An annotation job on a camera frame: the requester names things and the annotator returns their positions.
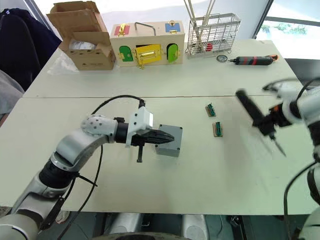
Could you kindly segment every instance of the gray plastic box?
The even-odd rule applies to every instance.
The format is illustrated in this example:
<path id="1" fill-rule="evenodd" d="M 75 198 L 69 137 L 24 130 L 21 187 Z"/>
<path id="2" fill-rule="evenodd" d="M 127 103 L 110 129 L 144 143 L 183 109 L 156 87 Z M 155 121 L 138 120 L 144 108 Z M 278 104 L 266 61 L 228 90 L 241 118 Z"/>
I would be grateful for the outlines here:
<path id="1" fill-rule="evenodd" d="M 170 126 L 160 124 L 159 130 L 174 136 L 174 141 L 155 145 L 155 151 L 159 155 L 178 157 L 181 151 L 181 140 L 183 128 L 180 126 Z"/>

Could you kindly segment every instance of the table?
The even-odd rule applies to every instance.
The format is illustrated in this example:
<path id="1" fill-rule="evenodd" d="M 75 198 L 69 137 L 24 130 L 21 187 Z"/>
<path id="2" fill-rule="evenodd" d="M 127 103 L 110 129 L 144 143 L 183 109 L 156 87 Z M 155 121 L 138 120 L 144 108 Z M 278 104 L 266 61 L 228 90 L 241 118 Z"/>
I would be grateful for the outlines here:
<path id="1" fill-rule="evenodd" d="M 237 56 L 279 54 L 272 41 L 255 39 L 234 42 L 229 59 Z M 73 71 L 73 62 L 57 49 L 25 98 L 97 98 L 130 94 L 138 97 L 211 97 L 234 96 L 239 88 L 249 95 L 270 95 L 261 88 L 276 80 L 297 79 L 287 62 L 279 60 L 269 66 L 239 66 L 221 63 L 215 57 L 184 57 L 183 64 L 119 67 L 112 71 Z"/>
<path id="2" fill-rule="evenodd" d="M 0 205 L 12 206 L 40 170 L 60 139 L 105 98 L 22 98 L 0 128 Z M 253 99 L 264 113 L 277 100 Z M 209 118 L 212 103 L 217 117 Z M 133 99 L 119 99 L 99 111 L 107 117 L 125 117 L 137 109 Z M 146 107 L 154 113 L 154 126 L 183 127 L 180 156 L 157 155 L 146 144 L 143 163 L 136 163 L 138 148 L 105 144 L 98 188 L 84 211 L 170 214 L 282 215 L 283 193 L 289 180 L 310 163 L 313 145 L 307 128 L 294 125 L 276 136 L 287 158 L 267 137 L 251 127 L 252 121 L 235 96 L 152 97 Z M 212 123 L 221 121 L 223 137 L 214 137 Z M 93 179 L 100 151 L 84 168 Z M 76 211 L 90 185 L 81 179 L 66 201 Z M 290 214 L 309 214 L 311 199 L 306 175 L 288 195 Z"/>

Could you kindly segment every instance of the metal wire basket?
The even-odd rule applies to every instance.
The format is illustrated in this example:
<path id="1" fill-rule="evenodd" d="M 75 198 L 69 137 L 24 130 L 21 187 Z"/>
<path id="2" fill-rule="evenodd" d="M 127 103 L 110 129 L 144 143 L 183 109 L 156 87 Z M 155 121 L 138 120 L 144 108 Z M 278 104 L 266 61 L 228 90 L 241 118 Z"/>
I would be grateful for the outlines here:
<path id="1" fill-rule="evenodd" d="M 215 55 L 216 53 L 231 51 L 236 38 L 240 18 L 233 13 L 212 14 L 207 24 L 203 24 L 205 17 L 190 20 L 188 45 L 186 53 L 189 57 Z"/>

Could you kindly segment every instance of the cardboard box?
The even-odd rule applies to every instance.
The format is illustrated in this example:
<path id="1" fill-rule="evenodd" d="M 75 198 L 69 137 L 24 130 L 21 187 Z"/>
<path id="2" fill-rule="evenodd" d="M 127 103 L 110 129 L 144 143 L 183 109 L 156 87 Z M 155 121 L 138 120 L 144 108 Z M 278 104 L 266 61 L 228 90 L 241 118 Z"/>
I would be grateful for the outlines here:
<path id="1" fill-rule="evenodd" d="M 47 17 L 63 39 L 72 38 L 73 32 L 107 32 L 93 1 L 58 2 L 53 5 Z"/>
<path id="2" fill-rule="evenodd" d="M 69 49 L 72 39 L 95 44 L 96 48 Z M 59 48 L 72 59 L 79 70 L 112 70 L 116 60 L 108 32 L 73 32 L 73 37 L 66 37 Z"/>

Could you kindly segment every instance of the window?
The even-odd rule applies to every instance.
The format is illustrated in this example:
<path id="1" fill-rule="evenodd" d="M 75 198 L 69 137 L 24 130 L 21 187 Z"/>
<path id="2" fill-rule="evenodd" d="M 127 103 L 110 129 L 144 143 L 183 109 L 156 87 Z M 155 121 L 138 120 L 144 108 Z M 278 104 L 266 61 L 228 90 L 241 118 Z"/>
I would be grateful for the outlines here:
<path id="1" fill-rule="evenodd" d="M 272 40 L 284 58 L 320 59 L 319 7 L 319 0 L 274 0 L 256 39 Z"/>

